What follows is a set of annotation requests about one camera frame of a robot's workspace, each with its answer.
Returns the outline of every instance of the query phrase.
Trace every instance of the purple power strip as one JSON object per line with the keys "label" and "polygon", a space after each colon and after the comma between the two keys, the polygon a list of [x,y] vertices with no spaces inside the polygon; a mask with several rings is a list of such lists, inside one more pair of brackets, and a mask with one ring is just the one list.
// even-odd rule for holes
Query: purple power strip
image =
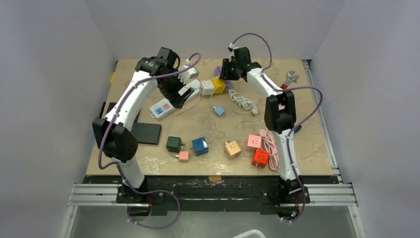
{"label": "purple power strip", "polygon": [[[218,77],[218,76],[220,76],[220,74],[222,74],[222,66],[217,66],[215,69],[214,69],[214,76],[215,77]],[[233,89],[233,86],[232,86],[232,82],[230,82],[230,80],[225,80],[225,82],[226,82],[226,84],[227,85],[229,85],[230,86],[230,88],[229,87],[226,87],[225,89],[224,89],[224,92],[228,92],[229,91],[229,89]]]}

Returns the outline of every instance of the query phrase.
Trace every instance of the white wall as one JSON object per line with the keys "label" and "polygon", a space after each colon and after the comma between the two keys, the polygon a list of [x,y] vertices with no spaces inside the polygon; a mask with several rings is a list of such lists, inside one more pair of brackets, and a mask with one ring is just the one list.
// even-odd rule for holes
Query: white wall
{"label": "white wall", "polygon": [[83,0],[0,3],[0,236],[56,238],[112,69]]}
{"label": "white wall", "polygon": [[[114,56],[141,58],[160,47],[188,57],[228,55],[243,33],[261,34],[275,58],[311,59],[344,0],[85,0]],[[267,58],[262,41],[247,37],[254,58]]]}
{"label": "white wall", "polygon": [[369,237],[419,237],[420,1],[346,0],[312,62]]}

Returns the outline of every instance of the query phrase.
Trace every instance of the orange power adapter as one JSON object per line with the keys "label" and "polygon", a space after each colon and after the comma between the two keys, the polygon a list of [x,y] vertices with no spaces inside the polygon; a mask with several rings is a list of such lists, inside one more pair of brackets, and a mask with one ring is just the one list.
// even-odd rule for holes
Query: orange power adapter
{"label": "orange power adapter", "polygon": [[260,168],[265,168],[268,163],[268,158],[270,157],[270,153],[262,150],[256,149],[254,158],[252,159],[251,164]]}

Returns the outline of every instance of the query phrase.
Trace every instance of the white power strip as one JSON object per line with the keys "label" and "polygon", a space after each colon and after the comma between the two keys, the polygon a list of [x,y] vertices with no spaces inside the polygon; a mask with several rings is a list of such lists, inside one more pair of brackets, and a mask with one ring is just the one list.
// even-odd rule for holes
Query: white power strip
{"label": "white power strip", "polygon": [[[197,97],[200,93],[200,82],[198,80],[194,79],[192,82],[188,83],[187,86],[193,88],[194,92],[187,98],[187,100],[185,100],[184,104]],[[176,108],[174,108],[166,98],[160,100],[158,103],[150,107],[150,111],[152,112],[151,116],[156,120],[161,120],[175,110]]]}

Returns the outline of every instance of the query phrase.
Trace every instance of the wooden work surface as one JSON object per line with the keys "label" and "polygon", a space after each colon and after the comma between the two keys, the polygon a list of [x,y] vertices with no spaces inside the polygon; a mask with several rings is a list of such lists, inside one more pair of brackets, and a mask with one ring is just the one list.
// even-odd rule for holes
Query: wooden work surface
{"label": "wooden work surface", "polygon": [[[268,65],[267,59],[254,59],[261,65]],[[111,85],[105,108],[109,102],[117,102],[124,90],[127,88],[138,59],[120,59],[115,70],[113,83]],[[198,79],[212,79],[213,70],[217,65],[221,65],[222,59],[203,59],[196,69],[200,72]],[[267,75],[277,84],[281,85],[288,71],[294,70],[300,76],[297,83],[292,82],[290,87],[308,85],[308,80],[299,59],[275,59],[272,67],[266,71]],[[254,101],[258,108],[258,116],[263,120],[265,98],[260,96],[256,89],[246,83],[243,79],[233,81],[233,89],[240,95]],[[296,101],[297,120],[301,121],[315,107],[312,93],[310,90],[303,89],[294,91]],[[146,100],[140,110],[139,122],[160,123],[162,133],[159,145],[139,144],[136,158],[140,169],[146,175],[276,175],[278,172],[271,171],[268,166],[259,169],[251,165],[252,153],[245,151],[246,140],[240,139],[235,135],[234,127],[242,120],[258,119],[251,115],[238,114],[231,110],[230,99],[227,93],[213,95],[212,103],[222,106],[226,114],[218,118],[213,113],[210,106],[210,96],[200,96],[186,103],[181,110],[177,110],[164,119],[158,121],[151,117],[149,107],[163,99],[163,95],[156,89]],[[236,104],[233,108],[237,111],[244,111]],[[257,134],[259,128],[250,122],[241,123],[238,126],[238,134],[248,137],[248,134]],[[187,163],[179,162],[176,158],[167,154],[165,149],[168,136],[181,137],[185,147],[183,150],[190,150],[190,161]],[[209,145],[209,153],[196,157],[192,149],[192,140],[205,137]],[[303,128],[297,132],[295,138],[295,150],[298,165],[302,175],[331,175],[331,164],[326,150],[323,131],[318,117],[311,117]],[[229,160],[224,152],[225,141],[236,140],[242,148],[241,156]],[[117,175],[115,166],[105,170],[98,168],[99,150],[96,144],[93,147],[90,158],[88,175]],[[110,162],[105,155],[102,157],[102,164]]]}

